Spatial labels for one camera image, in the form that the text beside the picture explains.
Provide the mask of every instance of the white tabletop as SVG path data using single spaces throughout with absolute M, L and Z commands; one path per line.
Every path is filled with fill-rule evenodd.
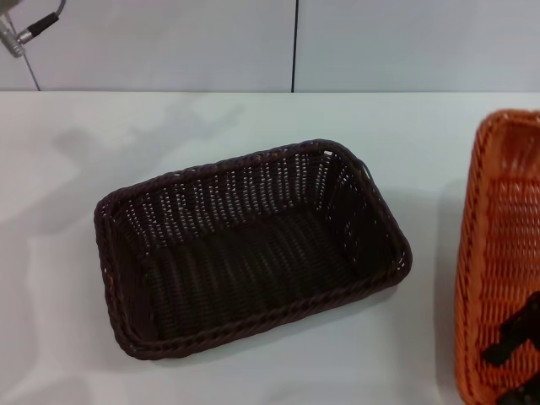
M 0 403 L 452 404 L 474 132 L 540 94 L 0 93 Z M 170 170 L 312 138 L 370 168 L 413 249 L 396 288 L 187 359 L 117 346 L 92 211 Z

